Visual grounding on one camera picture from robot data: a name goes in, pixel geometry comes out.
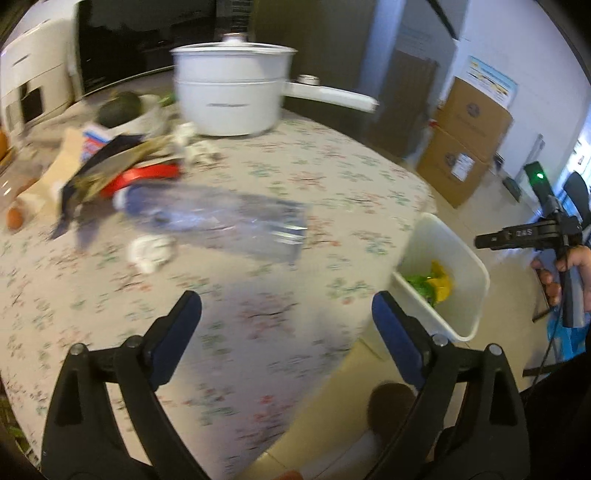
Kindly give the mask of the person right hand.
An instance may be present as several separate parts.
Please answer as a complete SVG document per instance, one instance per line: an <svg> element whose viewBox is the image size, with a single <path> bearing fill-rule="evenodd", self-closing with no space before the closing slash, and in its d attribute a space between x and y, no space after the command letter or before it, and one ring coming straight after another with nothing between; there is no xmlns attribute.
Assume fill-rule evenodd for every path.
<svg viewBox="0 0 591 480"><path fill-rule="evenodd" d="M557 306L561 301L562 287L560 282L554 280L550 270L546 269L539 257L536 257L530 264L531 268L537 272L547 302L550 306ZM558 273L565 273L567 270L576 268L581 278L583 287L583 303L585 312L591 310L591 251L587 246L577 246L569 250L565 258L555 262L555 268Z"/></svg>

